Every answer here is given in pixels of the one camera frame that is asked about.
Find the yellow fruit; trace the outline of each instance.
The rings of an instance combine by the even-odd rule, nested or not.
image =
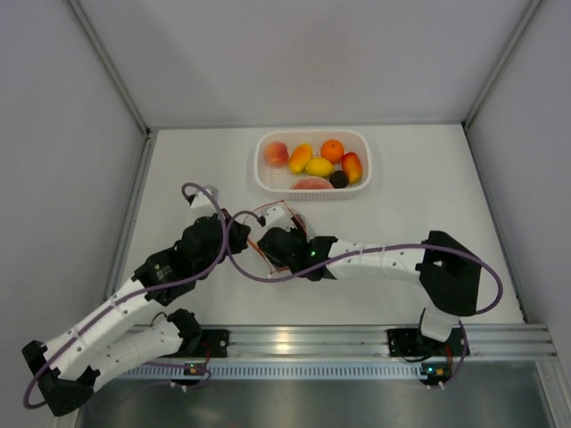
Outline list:
[[[333,172],[333,165],[327,159],[313,158],[305,164],[305,172],[310,176],[329,177]]]
[[[313,149],[309,144],[298,145],[289,158],[289,169],[294,174],[301,174],[311,156],[313,156]]]

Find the robotic arm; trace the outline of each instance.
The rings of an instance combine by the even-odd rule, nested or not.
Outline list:
[[[450,253],[425,248],[433,245],[471,254],[444,232],[430,232],[428,239],[417,249],[379,251],[386,247],[350,243],[334,236],[308,239],[300,220],[280,207],[268,209],[264,217],[264,235],[257,245],[276,268],[301,272],[358,251],[357,256],[331,260],[302,277],[320,281],[365,276],[422,286],[431,300],[420,322],[420,332],[425,337],[446,342],[460,317],[471,317],[476,313],[481,266]]]
[[[216,199],[216,190],[207,190]],[[191,292],[196,281],[187,282],[186,278],[200,275],[219,253],[222,230],[215,207],[201,192],[187,200],[197,220],[185,229],[180,240],[150,256],[111,298],[66,333],[44,343],[32,341],[23,348],[22,354],[34,375],[54,360],[37,384],[55,416],[81,407],[95,391],[131,368],[175,353],[190,356],[198,345],[201,327],[194,314],[185,309],[177,310],[141,333],[123,337],[143,317],[163,311],[176,298]],[[223,213],[228,223],[230,216]],[[231,226],[232,253],[247,248],[249,232],[249,227],[239,223]],[[176,281],[183,284],[145,292]],[[75,343],[66,347],[72,339]]]
[[[191,292],[196,281],[186,279],[204,279],[215,262],[224,259],[220,259],[220,246],[225,237],[230,258],[247,248],[248,238],[254,235],[251,228],[214,206],[215,189],[203,190],[208,194],[201,191],[186,197],[197,220],[180,240],[150,256],[110,299],[69,331],[48,342],[33,341],[22,350],[55,416],[81,407],[95,391],[135,366],[172,354],[190,356],[196,349],[202,330],[194,314],[185,309],[141,333],[124,334],[141,318],[163,311]],[[444,232],[430,232],[417,248],[407,244],[400,251],[385,251],[397,250],[399,245],[350,243],[334,236],[310,239],[300,218],[279,206],[268,208],[258,222],[257,245],[276,268],[288,268],[311,281],[369,276],[422,286],[431,300],[420,323],[425,337],[445,342],[460,317],[476,313],[481,267],[458,255],[431,250],[438,246],[471,254]],[[229,227],[227,236],[221,223]]]

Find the white basket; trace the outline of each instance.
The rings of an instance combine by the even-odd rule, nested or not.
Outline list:
[[[284,167],[271,167],[264,159],[264,148],[275,141],[284,143],[290,155],[298,145],[309,144],[313,148],[313,155],[319,156],[321,145],[330,139],[340,141],[345,148],[345,152],[355,152],[359,156],[363,167],[363,177],[357,185],[349,185],[344,189],[294,190],[292,187],[295,183],[309,176],[305,173],[294,174],[287,165]],[[356,132],[340,129],[302,129],[269,133],[258,142],[253,168],[256,182],[265,194],[279,200],[296,201],[352,198],[368,185],[373,172],[367,140]],[[335,169],[341,169],[341,164],[335,164]]]

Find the mango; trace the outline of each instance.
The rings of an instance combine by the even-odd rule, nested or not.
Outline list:
[[[359,156],[356,153],[346,153],[341,159],[341,168],[349,178],[349,184],[359,183],[363,177],[363,167],[360,164]]]
[[[329,177],[333,172],[333,164],[323,158],[313,158],[305,164],[305,172],[310,176]]]
[[[311,156],[313,156],[313,149],[309,144],[298,145],[289,158],[289,169],[294,174],[301,174]]]

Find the white wall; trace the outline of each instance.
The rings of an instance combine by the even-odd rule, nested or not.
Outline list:
[[[36,428],[21,348],[103,297],[142,137],[61,1],[4,1],[0,40],[0,414]]]
[[[460,122],[527,0],[81,0],[152,126]]]
[[[571,380],[571,2],[549,0],[472,129],[535,321]]]

